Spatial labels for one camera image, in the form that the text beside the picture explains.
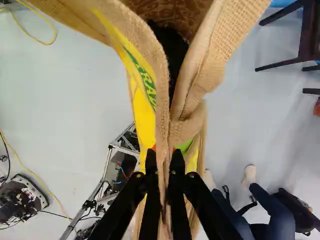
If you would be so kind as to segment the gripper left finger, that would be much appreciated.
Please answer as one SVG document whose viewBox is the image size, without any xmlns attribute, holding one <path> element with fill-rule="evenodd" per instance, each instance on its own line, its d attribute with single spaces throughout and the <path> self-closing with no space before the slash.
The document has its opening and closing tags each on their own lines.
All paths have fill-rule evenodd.
<svg viewBox="0 0 320 240">
<path fill-rule="evenodd" d="M 162 206 L 156 152 L 151 148 L 146 154 L 145 173 L 137 171 L 130 176 L 88 239 L 121 240 L 143 198 L 146 202 L 138 238 L 156 240 Z"/>
</svg>

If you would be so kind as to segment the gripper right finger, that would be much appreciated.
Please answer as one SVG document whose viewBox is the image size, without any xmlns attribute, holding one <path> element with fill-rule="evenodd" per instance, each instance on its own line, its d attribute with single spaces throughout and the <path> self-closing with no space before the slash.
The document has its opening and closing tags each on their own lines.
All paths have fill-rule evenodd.
<svg viewBox="0 0 320 240">
<path fill-rule="evenodd" d="M 191 240 L 191 227 L 186 210 L 188 200 L 210 240 L 241 240 L 242 236 L 223 212 L 211 191 L 197 172 L 185 173 L 180 149 L 172 153 L 169 165 L 168 202 L 174 240 Z"/>
</svg>

